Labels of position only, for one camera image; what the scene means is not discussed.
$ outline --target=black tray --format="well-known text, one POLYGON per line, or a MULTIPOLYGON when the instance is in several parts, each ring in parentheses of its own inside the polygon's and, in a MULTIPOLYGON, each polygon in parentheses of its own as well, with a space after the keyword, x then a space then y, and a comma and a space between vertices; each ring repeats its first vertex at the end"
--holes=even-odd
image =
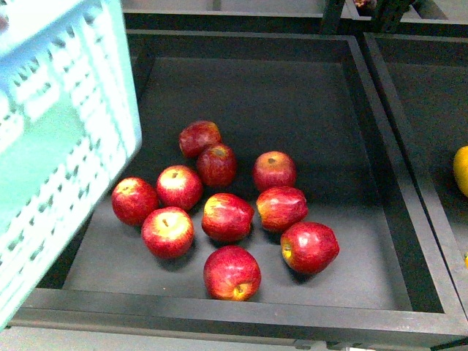
POLYGON ((465 311, 468 199, 453 157, 468 144, 468 39, 365 34, 366 57, 465 311))
POLYGON ((258 155, 289 153, 308 220, 331 226, 341 253, 312 279, 291 274, 277 239, 254 219, 241 242, 263 283, 250 302, 207 298, 216 249, 194 208, 195 246, 176 263, 151 256, 139 230, 96 208, 63 289, 37 289, 12 323, 294 344, 296 339, 434 346, 468 336, 463 310, 352 37, 151 32, 153 69, 140 97, 143 147, 122 176, 154 183, 188 164, 178 133, 215 121, 240 164, 224 191, 254 203, 258 155))

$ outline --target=apple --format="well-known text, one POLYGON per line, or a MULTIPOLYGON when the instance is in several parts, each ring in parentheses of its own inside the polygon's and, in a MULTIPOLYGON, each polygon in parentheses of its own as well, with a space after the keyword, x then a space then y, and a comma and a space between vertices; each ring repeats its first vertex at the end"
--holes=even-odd
POLYGON ((159 199, 165 206, 190 210, 203 195, 203 184, 198 174, 183 165, 170 166, 162 171, 156 182, 159 199))
POLYGON ((198 157, 197 170, 202 182, 208 186, 231 184, 237 172, 234 151, 225 144, 207 147, 198 157))
POLYGON ((316 222, 299 222, 281 235, 287 265, 302 274, 316 274, 335 260, 339 245, 331 228, 316 222))
POLYGON ((297 173, 291 157, 281 151, 269 151, 258 156, 253 177, 258 191, 264 192, 272 186, 294 186, 297 173))
POLYGON ((110 196, 117 218, 127 225, 140 226, 159 207, 155 188, 141 178, 125 178, 110 196))
POLYGON ((262 274, 256 259, 240 246, 213 252, 203 267, 208 294, 218 300, 245 301, 260 287, 262 274))
POLYGON ((221 142, 218 126, 211 121, 196 121, 178 136, 178 145, 185 157, 195 158, 209 145, 221 142))
POLYGON ((254 218, 254 209, 248 202, 233 194, 219 193, 205 204, 203 231, 212 239, 232 243, 246 237, 254 218))
POLYGON ((307 216, 304 193, 291 186, 274 186, 257 198, 262 226, 273 233, 282 233, 307 216))
POLYGON ((163 259, 185 254, 194 236, 189 215, 182 208, 172 206, 151 212, 141 229, 141 237, 148 250, 163 259))

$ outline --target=gray bin floor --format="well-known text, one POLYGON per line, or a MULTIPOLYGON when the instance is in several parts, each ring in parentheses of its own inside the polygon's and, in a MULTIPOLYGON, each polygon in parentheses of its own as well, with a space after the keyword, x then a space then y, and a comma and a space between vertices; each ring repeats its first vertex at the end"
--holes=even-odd
MULTIPOLYGON (((233 192, 254 203, 258 155, 289 153, 310 221, 332 227, 341 253, 321 274, 302 279, 283 262, 277 237, 260 228, 241 242, 258 260, 263 282, 252 301, 364 309, 411 310, 389 229, 369 169, 340 64, 158 58, 140 101, 143 148, 124 176, 151 183, 169 165, 187 162, 178 133, 191 121, 214 120, 240 164, 233 192)), ((110 199, 96 208, 64 289, 207 298, 203 265, 216 249, 201 230, 203 205, 192 209, 195 245, 162 262, 137 228, 117 220, 110 199)))

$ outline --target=yellow fruit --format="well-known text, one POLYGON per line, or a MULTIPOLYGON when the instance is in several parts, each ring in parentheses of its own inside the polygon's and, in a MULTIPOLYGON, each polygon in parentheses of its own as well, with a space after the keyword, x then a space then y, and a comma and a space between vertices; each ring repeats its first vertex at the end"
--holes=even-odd
POLYGON ((468 197, 468 146, 456 152, 453 159, 453 174, 458 188, 468 197))

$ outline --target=basket hole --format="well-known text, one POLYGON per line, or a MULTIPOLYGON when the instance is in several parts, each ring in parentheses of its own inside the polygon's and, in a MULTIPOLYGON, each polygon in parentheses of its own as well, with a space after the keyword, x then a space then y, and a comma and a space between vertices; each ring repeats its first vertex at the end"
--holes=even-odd
POLYGON ((44 249, 44 241, 39 245, 37 250, 32 253, 32 255, 30 256, 29 259, 31 261, 34 261, 36 259, 37 255, 40 254, 43 249, 44 249))

